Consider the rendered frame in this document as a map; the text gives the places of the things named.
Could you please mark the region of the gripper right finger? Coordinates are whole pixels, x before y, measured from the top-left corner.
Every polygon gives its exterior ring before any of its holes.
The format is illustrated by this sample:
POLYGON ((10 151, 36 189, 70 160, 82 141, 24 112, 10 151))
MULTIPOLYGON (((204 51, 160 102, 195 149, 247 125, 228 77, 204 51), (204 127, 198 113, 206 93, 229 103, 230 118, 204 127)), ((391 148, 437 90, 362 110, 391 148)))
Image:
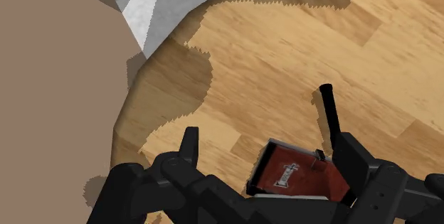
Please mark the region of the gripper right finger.
POLYGON ((356 201, 344 224, 444 224, 444 174, 412 179, 397 164, 374 158, 348 132, 333 141, 332 161, 349 185, 356 201))

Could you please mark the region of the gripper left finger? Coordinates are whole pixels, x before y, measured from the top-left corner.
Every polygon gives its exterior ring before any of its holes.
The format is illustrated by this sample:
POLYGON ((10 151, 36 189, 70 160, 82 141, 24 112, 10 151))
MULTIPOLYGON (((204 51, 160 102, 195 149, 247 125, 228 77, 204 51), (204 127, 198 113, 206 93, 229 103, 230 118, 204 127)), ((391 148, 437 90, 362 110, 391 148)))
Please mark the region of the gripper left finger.
POLYGON ((214 175, 197 170, 199 129, 187 127, 178 151, 110 170, 86 224, 144 224, 164 211, 174 224, 269 224, 244 197, 214 175))

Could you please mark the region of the red book with black spine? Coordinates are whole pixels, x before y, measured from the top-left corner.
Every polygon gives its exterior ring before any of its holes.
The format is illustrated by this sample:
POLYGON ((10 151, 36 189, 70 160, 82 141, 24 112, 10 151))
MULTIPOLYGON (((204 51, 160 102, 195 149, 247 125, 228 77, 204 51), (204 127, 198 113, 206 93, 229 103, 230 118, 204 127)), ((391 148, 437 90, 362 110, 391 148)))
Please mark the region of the red book with black spine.
POLYGON ((272 138, 246 184, 249 196, 307 196, 336 202, 348 191, 347 182, 323 151, 308 151, 272 138))

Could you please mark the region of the slim black stick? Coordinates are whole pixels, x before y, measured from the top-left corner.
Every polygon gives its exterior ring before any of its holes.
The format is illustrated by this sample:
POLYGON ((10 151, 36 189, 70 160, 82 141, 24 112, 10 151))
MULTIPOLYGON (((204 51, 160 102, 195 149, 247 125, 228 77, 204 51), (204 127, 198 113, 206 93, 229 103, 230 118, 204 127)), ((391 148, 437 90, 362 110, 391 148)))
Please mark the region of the slim black stick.
POLYGON ((341 128, 336 103, 334 100, 333 86, 330 83, 322 84, 319 86, 319 91, 322 96, 324 112, 327 118, 327 125, 329 127, 329 139, 332 148, 334 149, 336 144, 336 136, 341 132, 341 128))

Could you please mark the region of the round wooden table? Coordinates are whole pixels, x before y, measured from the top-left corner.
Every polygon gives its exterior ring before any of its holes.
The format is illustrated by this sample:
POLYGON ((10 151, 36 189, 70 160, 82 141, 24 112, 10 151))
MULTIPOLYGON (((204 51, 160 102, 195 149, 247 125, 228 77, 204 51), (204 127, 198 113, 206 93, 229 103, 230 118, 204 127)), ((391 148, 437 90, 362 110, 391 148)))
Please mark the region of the round wooden table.
POLYGON ((198 168, 243 193, 269 138, 330 152, 342 129, 410 175, 444 174, 444 0, 208 0, 139 70, 112 165, 150 165, 200 130, 198 168))

